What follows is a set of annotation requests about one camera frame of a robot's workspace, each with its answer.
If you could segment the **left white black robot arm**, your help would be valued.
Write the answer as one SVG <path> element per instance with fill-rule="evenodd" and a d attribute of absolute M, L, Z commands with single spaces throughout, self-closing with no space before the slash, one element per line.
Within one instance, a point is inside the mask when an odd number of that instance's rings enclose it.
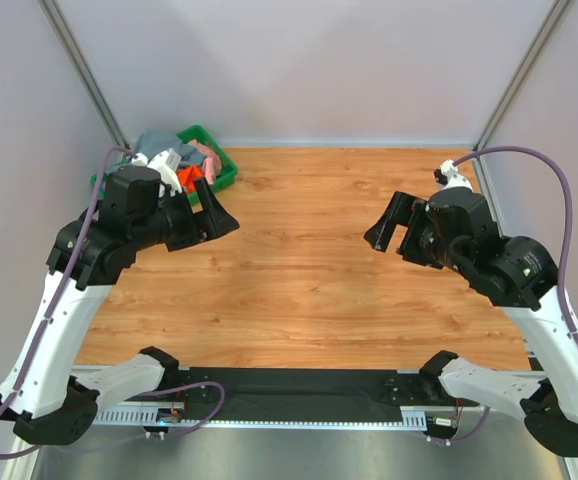
<path fill-rule="evenodd" d="M 92 319 L 140 251 L 163 244 L 174 252 L 239 227 L 205 179 L 195 183 L 198 211 L 148 167 L 124 166 L 98 185 L 105 193 L 56 236 L 31 330 L 0 384 L 0 420 L 12 422 L 30 452 L 70 445 L 98 413 L 174 386 L 179 363 L 156 347 L 97 374 L 76 376 L 72 368 Z M 0 453 L 0 460 L 14 457 Z"/>

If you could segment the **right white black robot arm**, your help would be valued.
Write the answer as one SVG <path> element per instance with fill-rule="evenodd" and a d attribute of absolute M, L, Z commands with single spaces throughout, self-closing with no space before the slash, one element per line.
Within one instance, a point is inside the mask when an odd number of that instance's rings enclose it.
<path fill-rule="evenodd" d="M 550 452 L 578 458 L 578 348 L 558 302 L 558 269 L 546 248 L 529 237 L 501 235 L 486 198 L 467 187 L 441 190 L 427 200 L 395 192 L 364 239 L 384 252 L 399 226 L 406 232 L 397 254 L 464 278 L 518 328 L 544 373 L 538 380 L 522 379 L 441 351 L 421 375 L 451 397 L 522 422 Z"/>

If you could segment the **grey-blue t shirt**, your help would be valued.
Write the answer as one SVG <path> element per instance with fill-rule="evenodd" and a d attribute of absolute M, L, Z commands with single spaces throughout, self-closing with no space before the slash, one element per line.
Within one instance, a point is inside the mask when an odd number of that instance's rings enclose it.
<path fill-rule="evenodd" d="M 184 143 L 175 134 L 164 130 L 146 130 L 138 137 L 134 145 L 134 151 L 144 154 L 149 160 L 162 151 L 169 149 L 172 149 L 181 157 L 177 169 L 191 166 L 201 167 L 207 158 L 207 155 L 201 153 L 198 148 Z"/>

